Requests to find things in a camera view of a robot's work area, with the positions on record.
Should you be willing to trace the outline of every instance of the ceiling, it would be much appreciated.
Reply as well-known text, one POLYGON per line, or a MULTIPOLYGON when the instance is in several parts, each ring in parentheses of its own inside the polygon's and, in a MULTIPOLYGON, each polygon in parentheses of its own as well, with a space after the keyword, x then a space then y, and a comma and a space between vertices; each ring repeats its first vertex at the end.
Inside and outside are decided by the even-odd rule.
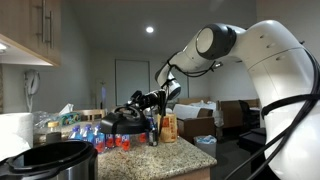
POLYGON ((255 0, 66 0, 90 48, 170 56, 202 27, 256 22, 255 0), (145 28, 152 25, 153 34, 145 28))

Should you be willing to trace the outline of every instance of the rice cooker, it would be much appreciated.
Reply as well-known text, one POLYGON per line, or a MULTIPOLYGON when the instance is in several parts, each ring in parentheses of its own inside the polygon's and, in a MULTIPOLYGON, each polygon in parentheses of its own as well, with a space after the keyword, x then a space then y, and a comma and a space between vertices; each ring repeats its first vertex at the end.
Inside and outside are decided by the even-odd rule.
POLYGON ((98 179, 97 150, 89 142, 65 141, 38 146, 0 162, 0 179, 98 179))

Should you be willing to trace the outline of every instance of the white robotic arm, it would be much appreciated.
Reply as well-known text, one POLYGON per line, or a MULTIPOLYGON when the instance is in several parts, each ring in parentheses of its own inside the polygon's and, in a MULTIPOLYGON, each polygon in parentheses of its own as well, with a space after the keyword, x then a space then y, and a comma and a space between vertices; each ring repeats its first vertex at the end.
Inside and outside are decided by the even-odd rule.
POLYGON ((208 60, 228 56, 244 62, 262 107, 271 104, 262 111, 267 131, 262 150, 266 150, 265 165, 280 179, 319 179, 319 64, 279 22, 263 21, 247 30, 208 25, 168 60, 156 80, 172 99, 180 92, 170 74, 173 65, 192 72, 208 60))

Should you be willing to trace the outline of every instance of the wooden cabinet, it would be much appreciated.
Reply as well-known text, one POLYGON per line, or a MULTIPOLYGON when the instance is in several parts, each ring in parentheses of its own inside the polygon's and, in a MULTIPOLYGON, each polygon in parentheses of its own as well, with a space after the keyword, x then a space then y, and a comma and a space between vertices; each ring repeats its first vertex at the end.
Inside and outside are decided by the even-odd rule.
POLYGON ((61 0, 2 0, 0 15, 1 38, 36 58, 60 65, 61 0))

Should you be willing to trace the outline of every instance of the recessed light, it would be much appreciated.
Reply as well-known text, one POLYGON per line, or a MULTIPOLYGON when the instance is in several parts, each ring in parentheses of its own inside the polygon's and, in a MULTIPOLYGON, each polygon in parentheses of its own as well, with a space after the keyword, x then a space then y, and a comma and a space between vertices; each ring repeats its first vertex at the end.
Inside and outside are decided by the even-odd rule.
POLYGON ((0 43, 0 49, 7 49, 7 46, 3 43, 0 43))
POLYGON ((146 28, 147 33, 153 33, 153 27, 149 26, 146 28))

